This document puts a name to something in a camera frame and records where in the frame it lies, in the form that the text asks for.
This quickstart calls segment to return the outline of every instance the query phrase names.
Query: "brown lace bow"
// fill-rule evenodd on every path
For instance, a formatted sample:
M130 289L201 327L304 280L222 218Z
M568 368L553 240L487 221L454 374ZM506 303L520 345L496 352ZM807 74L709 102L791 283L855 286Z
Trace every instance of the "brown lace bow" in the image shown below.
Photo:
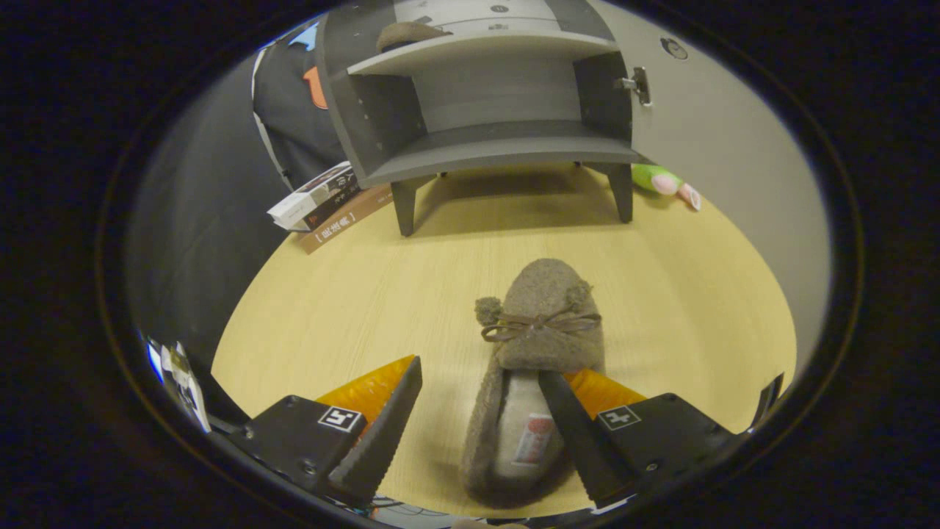
M483 328L480 334L483 335L483 340L487 342L505 342L521 336L531 329L547 327L560 332L577 332L579 330L594 329L601 323L600 314L579 314L574 318L555 320L555 318L570 309L571 306L568 306L548 316L539 314L534 318L502 313L499 314L499 320L505 323L488 325Z

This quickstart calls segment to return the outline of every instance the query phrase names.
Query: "stuffed toy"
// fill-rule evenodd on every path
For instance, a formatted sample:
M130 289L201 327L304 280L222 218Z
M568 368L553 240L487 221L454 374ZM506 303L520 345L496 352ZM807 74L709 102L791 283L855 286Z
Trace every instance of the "stuffed toy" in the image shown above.
M631 172L634 184L668 197L678 194L679 198L688 202L696 211L701 211L702 198L698 191L662 166L634 164Z
M461 481L485 505L524 505L572 470L539 370L601 371L601 317L588 283L558 259L529 264L504 301L478 299L476 312L493 352L467 431Z

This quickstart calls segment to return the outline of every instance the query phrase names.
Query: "white wall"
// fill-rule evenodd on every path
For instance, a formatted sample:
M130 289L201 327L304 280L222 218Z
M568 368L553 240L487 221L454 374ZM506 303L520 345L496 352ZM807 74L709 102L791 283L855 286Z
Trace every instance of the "white wall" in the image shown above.
M588 2L610 27L627 71L647 71L652 106L634 96L634 149L698 189L774 271L796 328L798 375L822 331L832 256L821 192L796 139L715 58L619 6ZM662 37L678 41L688 58L668 54Z

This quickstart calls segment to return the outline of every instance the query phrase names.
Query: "pom-pom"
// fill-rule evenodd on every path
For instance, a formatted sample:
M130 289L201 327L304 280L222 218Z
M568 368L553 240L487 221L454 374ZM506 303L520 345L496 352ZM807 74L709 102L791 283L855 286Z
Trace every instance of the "pom-pom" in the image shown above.
M481 297L477 300L477 321L482 326L495 325L503 312L503 302L498 297Z
M588 300L588 295L590 295L590 285L587 281L581 280L568 287L568 291L565 292L565 301L571 305L573 311L580 311L585 301Z

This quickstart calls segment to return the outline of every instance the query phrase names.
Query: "book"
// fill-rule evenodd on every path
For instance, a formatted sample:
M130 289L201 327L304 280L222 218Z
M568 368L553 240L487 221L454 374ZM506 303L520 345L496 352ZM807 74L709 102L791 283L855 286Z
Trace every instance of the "book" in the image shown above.
M288 228L288 232L312 232L336 213L340 207L362 191L354 174L350 174L347 183L342 187L336 187L330 190L330 196L323 203L313 208L313 211L306 214L303 219Z
M377 185L360 191L343 207L327 218L318 229L300 238L300 246L307 253L313 251L348 230L353 224L392 203L392 187Z
M352 194L345 196L346 199L351 198L359 190L358 184L355 183L353 167L349 162L342 162L327 169L310 182L291 192L273 208L269 209L268 215L272 217L274 224L285 230L309 232L317 225L311 225L308 217L313 215L319 206L326 205L328 201L342 194L344 190L352 191ZM333 200L333 205L338 208L339 205L345 203L342 200L339 202L340 204L337 204L337 200ZM326 219L330 215L332 213L325 215L320 213L318 216L313 216L313 218Z

